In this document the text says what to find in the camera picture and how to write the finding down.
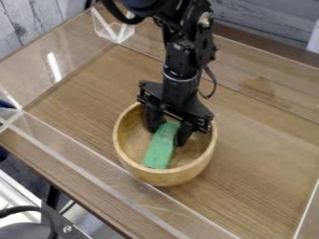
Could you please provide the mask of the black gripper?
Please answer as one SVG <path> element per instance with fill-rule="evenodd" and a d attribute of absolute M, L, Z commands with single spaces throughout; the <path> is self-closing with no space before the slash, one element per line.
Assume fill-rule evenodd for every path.
<path fill-rule="evenodd" d="M 168 115 L 180 122 L 176 143 L 182 147 L 193 131 L 208 133 L 210 121 L 214 118 L 212 111 L 198 101 L 197 96 L 209 99 L 216 90 L 204 95 L 197 89 L 201 72 L 205 72 L 212 82 L 216 82 L 208 66 L 196 70 L 190 77 L 174 75 L 162 69 L 161 83 L 141 80 L 137 101 L 144 104 L 144 121 L 146 130 L 153 134 Z"/>

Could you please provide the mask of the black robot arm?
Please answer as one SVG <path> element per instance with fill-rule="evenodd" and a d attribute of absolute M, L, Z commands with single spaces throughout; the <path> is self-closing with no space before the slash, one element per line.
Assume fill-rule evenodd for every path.
<path fill-rule="evenodd" d="M 154 132 L 166 116 L 178 121 L 174 144 L 182 146 L 192 133 L 208 133 L 214 115 L 201 104 L 212 97 L 198 89 L 202 75 L 213 72 L 216 59 L 213 10 L 208 0 L 101 0 L 122 23 L 134 25 L 150 18 L 161 29 L 165 59 L 161 82 L 140 81 L 137 100 L 142 104 L 144 123 Z"/>

